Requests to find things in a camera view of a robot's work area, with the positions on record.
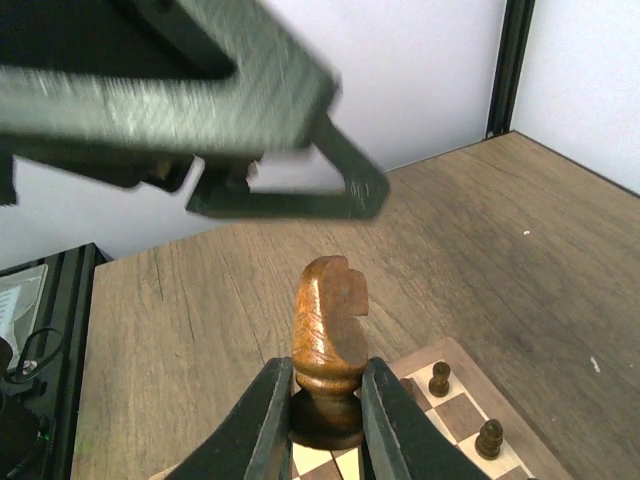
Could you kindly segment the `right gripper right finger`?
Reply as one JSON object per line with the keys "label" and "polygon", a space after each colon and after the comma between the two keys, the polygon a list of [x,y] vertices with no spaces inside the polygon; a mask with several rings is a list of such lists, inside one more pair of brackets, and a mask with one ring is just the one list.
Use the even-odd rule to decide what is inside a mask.
{"label": "right gripper right finger", "polygon": [[385,361],[368,362],[360,398],[363,479],[485,479],[432,424]]}

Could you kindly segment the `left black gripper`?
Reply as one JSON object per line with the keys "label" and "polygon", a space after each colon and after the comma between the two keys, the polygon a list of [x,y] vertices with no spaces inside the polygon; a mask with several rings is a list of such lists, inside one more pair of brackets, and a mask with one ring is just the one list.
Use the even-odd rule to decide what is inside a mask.
{"label": "left black gripper", "polygon": [[258,1],[5,1],[1,201],[20,157],[123,189],[173,193],[195,158],[248,183],[314,146],[336,90]]}

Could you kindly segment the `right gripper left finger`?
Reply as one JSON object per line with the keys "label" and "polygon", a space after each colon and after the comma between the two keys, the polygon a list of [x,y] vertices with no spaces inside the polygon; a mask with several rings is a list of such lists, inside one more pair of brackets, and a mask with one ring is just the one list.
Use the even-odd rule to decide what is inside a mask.
{"label": "right gripper left finger", "polygon": [[179,479],[289,479],[293,365],[270,359],[220,426],[177,466]]}

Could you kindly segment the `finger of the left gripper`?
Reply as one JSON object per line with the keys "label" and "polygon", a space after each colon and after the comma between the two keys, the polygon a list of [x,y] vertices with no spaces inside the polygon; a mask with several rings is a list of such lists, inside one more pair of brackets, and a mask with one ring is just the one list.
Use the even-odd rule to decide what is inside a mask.
{"label": "finger of the left gripper", "polygon": [[253,193],[246,180],[224,170],[205,168],[186,210],[212,219],[343,219],[378,215],[389,194],[384,173],[324,115],[312,144],[341,174],[341,193]]}

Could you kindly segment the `brown wooden knight piece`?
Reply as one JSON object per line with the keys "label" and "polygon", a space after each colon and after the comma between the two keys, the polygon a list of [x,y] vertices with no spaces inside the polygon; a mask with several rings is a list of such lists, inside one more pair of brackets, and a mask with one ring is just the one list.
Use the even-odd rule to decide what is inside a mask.
{"label": "brown wooden knight piece", "polygon": [[290,437],[303,446],[346,450],[364,439],[356,396],[369,359],[359,319],[369,313],[365,276],[344,256],[303,270],[296,294],[292,360],[300,390],[291,399]]}

